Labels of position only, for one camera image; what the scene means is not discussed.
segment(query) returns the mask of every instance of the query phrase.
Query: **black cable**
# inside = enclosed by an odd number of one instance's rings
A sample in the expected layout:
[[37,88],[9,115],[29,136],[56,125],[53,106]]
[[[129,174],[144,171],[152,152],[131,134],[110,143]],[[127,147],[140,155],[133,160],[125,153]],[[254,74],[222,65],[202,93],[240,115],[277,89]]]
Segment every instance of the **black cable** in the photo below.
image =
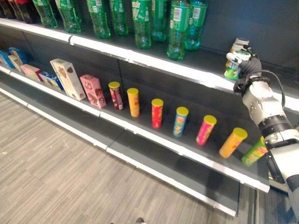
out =
[[282,99],[281,99],[281,105],[282,105],[282,108],[284,109],[285,108],[285,92],[284,92],[284,89],[282,87],[282,84],[278,78],[278,76],[272,72],[272,71],[268,71],[268,70],[261,70],[261,72],[267,72],[267,73],[270,73],[272,75],[274,75],[274,77],[277,79],[278,81],[278,84],[279,84],[279,87],[280,87],[280,90],[281,90],[281,96],[282,96]]

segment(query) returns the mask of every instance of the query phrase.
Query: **yellow lid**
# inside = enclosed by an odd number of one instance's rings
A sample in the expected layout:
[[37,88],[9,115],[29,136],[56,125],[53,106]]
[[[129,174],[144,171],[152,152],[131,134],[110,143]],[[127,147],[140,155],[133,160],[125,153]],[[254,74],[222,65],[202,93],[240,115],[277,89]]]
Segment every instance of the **yellow lid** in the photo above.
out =
[[245,139],[248,136],[247,132],[240,127],[235,127],[233,133],[242,139]]
[[156,98],[151,101],[151,104],[153,106],[163,106],[163,100]]
[[127,94],[138,95],[138,89],[136,89],[136,88],[129,88],[127,90]]
[[187,116],[188,113],[189,113],[189,110],[188,110],[186,107],[184,107],[184,106],[179,106],[179,107],[177,108],[177,113],[178,113],[179,115],[182,115],[182,116]]
[[204,117],[204,121],[210,125],[214,125],[217,123],[217,119],[216,117],[212,116],[212,115],[206,115]]
[[119,82],[110,82],[108,84],[109,88],[111,89],[115,89],[115,88],[119,88],[120,87],[120,83]]

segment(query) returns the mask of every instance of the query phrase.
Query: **snack box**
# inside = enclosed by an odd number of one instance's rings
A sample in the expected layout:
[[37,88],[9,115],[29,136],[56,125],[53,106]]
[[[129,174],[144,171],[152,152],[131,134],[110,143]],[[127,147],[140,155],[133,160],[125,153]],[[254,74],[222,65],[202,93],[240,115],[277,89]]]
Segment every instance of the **snack box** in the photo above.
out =
[[86,74],[81,76],[80,80],[90,103],[98,108],[106,106],[106,100],[99,79]]
[[22,69],[21,69],[21,65],[23,64],[16,56],[14,55],[9,55],[8,56],[11,63],[14,65],[14,67],[18,70],[18,71],[21,71],[22,72]]
[[86,95],[73,64],[59,58],[50,61],[50,63],[64,87],[66,94],[78,100],[84,99]]
[[14,68],[13,63],[10,61],[8,57],[8,53],[0,50],[0,64],[3,64],[9,68]]
[[43,81],[43,79],[39,75],[39,73],[42,72],[40,69],[28,64],[22,64],[21,69],[23,70],[26,76],[29,76],[30,78],[35,79],[37,81]]
[[16,56],[23,64],[28,63],[28,60],[27,60],[25,54],[20,49],[11,47],[11,48],[8,48],[8,51],[11,55]]
[[46,85],[55,87],[58,90],[64,89],[57,76],[52,75],[46,71],[42,71],[39,75],[41,76]]

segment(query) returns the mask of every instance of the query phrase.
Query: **store shelf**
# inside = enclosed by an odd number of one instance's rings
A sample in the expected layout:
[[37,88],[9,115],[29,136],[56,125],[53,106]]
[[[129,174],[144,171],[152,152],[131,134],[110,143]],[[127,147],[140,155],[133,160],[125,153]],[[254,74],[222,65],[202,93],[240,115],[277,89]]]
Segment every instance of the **store shelf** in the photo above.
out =
[[[181,138],[176,138],[172,135],[174,117],[165,116],[161,129],[157,130],[152,128],[150,124],[151,109],[149,104],[143,105],[144,108],[140,117],[132,118],[127,105],[124,110],[116,111],[112,102],[107,101],[108,105],[103,109],[94,109],[93,106],[87,105],[87,101],[76,101],[64,93],[59,93],[58,91],[46,87],[42,83],[38,83],[22,74],[16,73],[16,71],[11,72],[10,75],[13,78],[23,81],[80,109],[85,111],[96,110],[99,112],[101,118],[167,147],[181,156],[204,164],[240,183],[247,184],[264,192],[268,192],[270,189],[267,173],[268,168],[263,159],[247,167],[240,162],[238,154],[234,154],[228,159],[223,159],[219,156],[218,150],[227,138],[224,134],[213,132],[209,142],[201,147],[194,140],[199,129],[197,124],[188,123],[185,134]],[[245,142],[238,147],[238,150],[246,151],[249,148],[250,145]]]
[[107,152],[231,216],[238,211],[239,183],[125,132]]
[[24,105],[29,109],[214,208],[231,216],[237,214],[240,187],[237,181],[9,76],[0,78],[0,92],[26,102]]
[[[87,26],[80,35],[66,33],[59,29],[46,29],[41,24],[26,24],[16,20],[0,18],[0,26],[14,28],[46,38],[58,40],[115,57],[129,63],[151,68],[210,88],[233,93],[234,82],[223,77],[225,56],[213,53],[214,50],[201,47],[198,51],[188,51],[183,61],[172,61],[166,56],[167,44],[153,43],[151,49],[141,50],[135,47],[134,35],[112,36],[108,40],[94,37],[92,26]],[[285,85],[286,109],[299,112],[298,80],[296,71],[263,63],[264,69],[282,73],[280,79]],[[280,90],[274,86],[274,97],[281,100]]]

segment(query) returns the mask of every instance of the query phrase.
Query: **white box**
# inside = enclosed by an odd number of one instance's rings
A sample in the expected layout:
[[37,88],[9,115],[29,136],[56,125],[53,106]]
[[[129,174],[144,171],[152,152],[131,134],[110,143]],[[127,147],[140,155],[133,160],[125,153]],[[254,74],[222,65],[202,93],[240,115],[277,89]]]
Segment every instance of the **white box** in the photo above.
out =
[[73,64],[59,58],[50,61],[50,63],[64,87],[66,94],[78,100],[84,99],[86,95]]

